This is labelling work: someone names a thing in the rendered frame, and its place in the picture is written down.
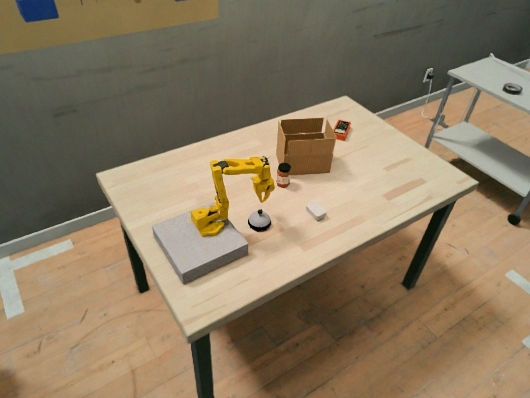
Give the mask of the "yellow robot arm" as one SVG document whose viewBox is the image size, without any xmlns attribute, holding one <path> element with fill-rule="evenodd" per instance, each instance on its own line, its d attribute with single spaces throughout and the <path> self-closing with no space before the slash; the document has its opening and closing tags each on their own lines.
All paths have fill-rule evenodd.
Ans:
<svg viewBox="0 0 530 398">
<path fill-rule="evenodd" d="M 231 167 L 229 167 L 231 166 Z M 198 231 L 202 237 L 216 236 L 224 227 L 224 222 L 214 222 L 228 218 L 229 200 L 226 195 L 222 174 L 240 175 L 257 174 L 260 180 L 271 178 L 270 166 L 265 158 L 250 157 L 250 159 L 223 159 L 210 161 L 213 182 L 217 196 L 216 205 L 208 208 L 199 208 L 192 212 L 198 220 Z M 218 212 L 220 211 L 220 213 Z M 213 223 L 210 223 L 213 221 Z"/>
</svg>

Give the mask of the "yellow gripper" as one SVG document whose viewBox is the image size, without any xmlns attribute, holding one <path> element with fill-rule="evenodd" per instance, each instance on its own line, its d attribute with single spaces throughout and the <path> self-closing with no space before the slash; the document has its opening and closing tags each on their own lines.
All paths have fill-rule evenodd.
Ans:
<svg viewBox="0 0 530 398">
<path fill-rule="evenodd" d="M 266 181 L 262 181 L 259 179 L 258 176 L 255 176 L 255 177 L 251 177 L 250 179 L 253 180 L 253 189 L 257 197 L 259 198 L 260 202 L 261 203 L 265 202 L 269 198 L 270 193 L 274 191 L 275 189 L 273 178 L 271 177 L 270 179 Z M 265 192 L 263 201 L 262 201 L 262 192 Z"/>
</svg>

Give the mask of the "orange jar with black lid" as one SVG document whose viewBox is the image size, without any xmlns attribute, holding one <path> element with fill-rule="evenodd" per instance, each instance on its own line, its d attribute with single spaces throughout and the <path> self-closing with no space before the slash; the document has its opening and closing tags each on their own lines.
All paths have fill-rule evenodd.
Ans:
<svg viewBox="0 0 530 398">
<path fill-rule="evenodd" d="M 291 166 L 288 163 L 281 163 L 277 169 L 277 186 L 285 188 L 290 183 Z"/>
</svg>

